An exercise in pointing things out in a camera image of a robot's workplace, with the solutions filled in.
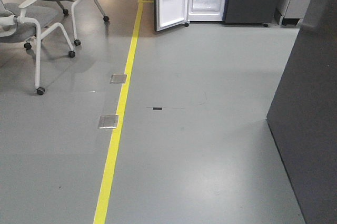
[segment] yellow floor line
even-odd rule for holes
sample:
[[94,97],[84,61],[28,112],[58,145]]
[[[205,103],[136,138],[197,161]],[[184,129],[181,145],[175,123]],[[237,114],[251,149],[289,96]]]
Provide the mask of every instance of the yellow floor line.
[[107,153],[107,158],[105,162],[105,168],[103,172],[103,179],[101,183],[101,190],[98,196],[96,213],[94,217],[94,224],[105,224],[106,214],[109,205],[110,194],[113,186],[113,177],[115,173],[116,160],[118,148],[121,140],[123,120],[126,108],[126,101],[128,90],[130,87],[130,79],[132,74],[133,61],[135,58],[136,47],[138,42],[138,36],[141,26],[141,19],[143,14],[143,2],[138,0],[138,10],[136,15],[136,21],[133,28],[132,39],[130,44],[130,49],[125,66],[125,74],[127,75],[126,83],[122,85],[120,99],[118,101],[117,112],[118,115],[118,126],[113,130],[110,140],[110,145]]

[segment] gray floor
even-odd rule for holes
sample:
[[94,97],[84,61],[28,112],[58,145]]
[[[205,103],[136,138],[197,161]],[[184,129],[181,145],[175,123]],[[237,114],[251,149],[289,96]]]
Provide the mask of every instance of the gray floor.
[[[3,0],[22,2],[23,0]],[[0,223],[92,223],[137,0],[78,6],[82,46],[0,44]],[[39,2],[39,5],[52,3]],[[145,4],[106,223],[304,223],[265,122],[297,29],[153,32]],[[70,18],[59,15],[71,34]],[[162,111],[152,107],[163,107]]]

